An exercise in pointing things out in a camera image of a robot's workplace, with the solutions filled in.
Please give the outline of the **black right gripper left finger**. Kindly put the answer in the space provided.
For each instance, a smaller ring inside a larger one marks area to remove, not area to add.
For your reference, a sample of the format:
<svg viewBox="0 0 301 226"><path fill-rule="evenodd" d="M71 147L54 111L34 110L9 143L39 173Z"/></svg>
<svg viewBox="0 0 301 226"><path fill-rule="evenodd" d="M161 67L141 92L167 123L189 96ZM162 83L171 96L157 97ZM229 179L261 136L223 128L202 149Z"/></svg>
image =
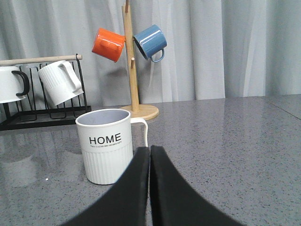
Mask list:
<svg viewBox="0 0 301 226"><path fill-rule="evenodd" d="M148 197L150 150L139 147L115 184L65 226L144 226Z"/></svg>

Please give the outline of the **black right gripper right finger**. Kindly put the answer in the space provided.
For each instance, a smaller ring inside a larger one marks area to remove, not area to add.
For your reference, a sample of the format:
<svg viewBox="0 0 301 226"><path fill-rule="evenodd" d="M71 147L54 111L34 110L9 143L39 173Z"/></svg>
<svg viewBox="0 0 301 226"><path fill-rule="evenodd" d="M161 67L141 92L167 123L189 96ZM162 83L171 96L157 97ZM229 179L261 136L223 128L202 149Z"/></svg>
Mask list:
<svg viewBox="0 0 301 226"><path fill-rule="evenodd" d="M150 204L155 226L238 226L200 196L180 175L164 148L152 146Z"/></svg>

